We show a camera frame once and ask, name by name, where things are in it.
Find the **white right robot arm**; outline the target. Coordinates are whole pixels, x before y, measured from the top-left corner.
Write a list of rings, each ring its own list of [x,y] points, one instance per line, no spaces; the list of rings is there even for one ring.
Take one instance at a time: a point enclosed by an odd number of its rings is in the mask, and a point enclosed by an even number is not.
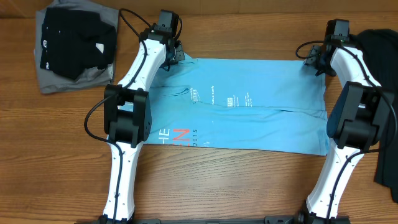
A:
[[[394,94],[371,75],[349,21],[328,21],[325,38],[310,45],[304,64],[318,75],[337,76],[343,89],[327,121],[330,150],[316,186],[286,223],[349,223],[348,217],[338,216],[341,197],[358,162],[379,142],[388,118],[396,116]]]

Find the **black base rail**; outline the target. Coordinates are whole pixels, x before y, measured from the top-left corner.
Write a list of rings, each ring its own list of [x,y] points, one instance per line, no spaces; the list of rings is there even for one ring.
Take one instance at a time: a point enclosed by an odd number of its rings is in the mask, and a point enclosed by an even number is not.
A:
[[[159,219],[138,219],[129,221],[116,221],[116,223],[133,224],[294,224],[294,223],[331,223],[331,224],[350,224],[348,217],[331,219],[329,221],[323,218],[295,216],[268,216],[257,219],[209,219],[209,220],[159,220]]]

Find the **crumpled black shirt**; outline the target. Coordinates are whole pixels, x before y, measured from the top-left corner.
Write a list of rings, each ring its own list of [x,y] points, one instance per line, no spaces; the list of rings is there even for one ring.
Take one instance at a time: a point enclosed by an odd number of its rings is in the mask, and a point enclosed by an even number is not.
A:
[[[391,29],[368,29],[355,37],[371,75],[386,96],[393,96],[397,111],[397,32]],[[380,138],[380,152],[374,181],[391,190],[397,202],[397,114],[390,114]]]

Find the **folded black garment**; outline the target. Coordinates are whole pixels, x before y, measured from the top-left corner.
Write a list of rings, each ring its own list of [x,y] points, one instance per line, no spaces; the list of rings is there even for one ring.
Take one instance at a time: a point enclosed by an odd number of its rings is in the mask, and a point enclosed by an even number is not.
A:
[[[96,12],[49,7],[42,24],[40,68],[75,80],[113,63],[116,29]]]

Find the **light blue printed t-shirt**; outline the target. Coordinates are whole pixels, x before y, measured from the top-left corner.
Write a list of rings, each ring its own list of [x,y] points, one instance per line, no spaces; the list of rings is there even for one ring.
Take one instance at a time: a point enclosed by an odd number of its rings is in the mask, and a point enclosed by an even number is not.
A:
[[[299,60],[191,58],[150,86],[148,143],[324,156],[325,77]]]

